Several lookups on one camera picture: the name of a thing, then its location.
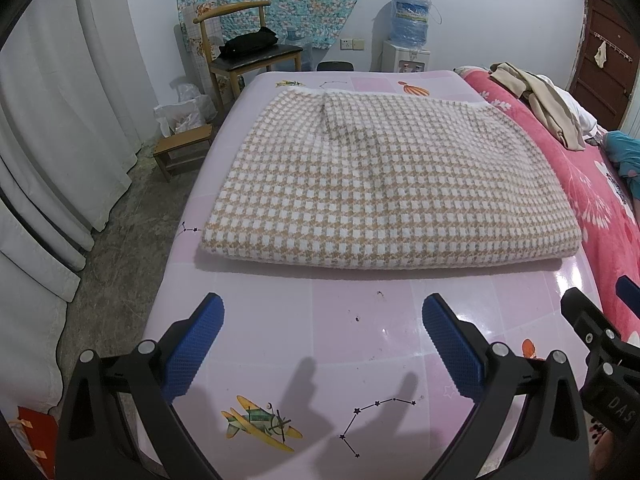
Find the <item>blue gripper pad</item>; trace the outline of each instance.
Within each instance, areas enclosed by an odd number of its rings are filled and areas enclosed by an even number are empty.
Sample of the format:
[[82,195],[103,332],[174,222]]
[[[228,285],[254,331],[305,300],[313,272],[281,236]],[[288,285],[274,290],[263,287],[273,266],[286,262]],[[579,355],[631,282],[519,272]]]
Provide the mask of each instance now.
[[631,312],[640,318],[640,287],[628,276],[620,276],[616,282],[616,296],[625,302]]
[[460,331],[458,318],[439,294],[424,300],[422,322],[460,395],[477,404],[484,391],[484,365]]
[[187,392],[225,320],[222,298],[215,294],[207,295],[199,309],[164,366],[162,396],[168,404]]

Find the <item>pink table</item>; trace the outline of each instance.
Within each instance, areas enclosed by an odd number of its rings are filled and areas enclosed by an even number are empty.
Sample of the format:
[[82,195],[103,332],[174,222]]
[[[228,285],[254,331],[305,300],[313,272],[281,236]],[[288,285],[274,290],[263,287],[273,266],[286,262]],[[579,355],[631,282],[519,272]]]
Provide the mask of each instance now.
[[[266,73],[231,110],[204,162],[182,220],[201,228],[255,118],[295,80],[309,88],[403,92],[468,102],[483,99],[453,72]],[[458,270],[337,270],[225,260],[198,249],[200,232],[176,233],[145,338],[158,339],[208,292],[225,302],[225,323],[191,389],[174,407],[226,480],[418,479],[471,409],[427,336],[420,309],[439,292],[461,319],[517,354],[531,340],[538,357],[560,348],[578,386],[586,348],[559,312],[577,286],[600,304],[584,253],[514,267]],[[244,431],[226,437],[221,411],[246,415],[238,396],[268,404],[302,434],[287,452]],[[391,400],[380,406],[376,401]],[[355,408],[372,407],[354,417]],[[512,408],[505,438],[519,406]],[[153,456],[139,426],[140,445]],[[506,441],[500,449],[504,451]]]

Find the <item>houndstooth blanket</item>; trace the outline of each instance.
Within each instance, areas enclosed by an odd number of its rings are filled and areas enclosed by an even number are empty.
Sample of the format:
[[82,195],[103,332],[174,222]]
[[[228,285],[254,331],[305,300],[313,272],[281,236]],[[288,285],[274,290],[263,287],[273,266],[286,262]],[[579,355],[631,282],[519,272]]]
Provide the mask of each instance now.
[[542,152],[492,106],[289,89],[242,144],[202,245],[307,266],[484,267],[575,254]]

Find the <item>plastic wrap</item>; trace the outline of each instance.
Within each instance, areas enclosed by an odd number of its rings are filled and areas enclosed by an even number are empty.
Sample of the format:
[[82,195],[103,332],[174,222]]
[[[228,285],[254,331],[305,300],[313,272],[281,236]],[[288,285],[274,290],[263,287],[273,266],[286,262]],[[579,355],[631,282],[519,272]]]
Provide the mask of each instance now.
[[391,43],[422,47],[427,42],[430,9],[430,0],[391,0]]
[[204,126],[216,115],[211,97],[200,94],[196,85],[178,85],[178,99],[175,105],[154,108],[154,117],[165,137]]

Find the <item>beige clothing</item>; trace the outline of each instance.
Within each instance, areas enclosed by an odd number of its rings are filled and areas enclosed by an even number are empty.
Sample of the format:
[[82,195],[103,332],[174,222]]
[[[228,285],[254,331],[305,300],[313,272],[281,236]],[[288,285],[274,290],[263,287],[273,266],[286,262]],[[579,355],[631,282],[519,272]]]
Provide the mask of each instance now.
[[491,72],[491,78],[517,98],[527,100],[536,119],[566,149],[572,152],[584,150],[580,124],[553,85],[510,63],[495,63],[491,65]]
[[596,63],[600,68],[604,68],[604,63],[607,61],[607,42],[603,41],[602,44],[598,47],[598,51],[596,55],[593,56],[593,59],[596,60]]

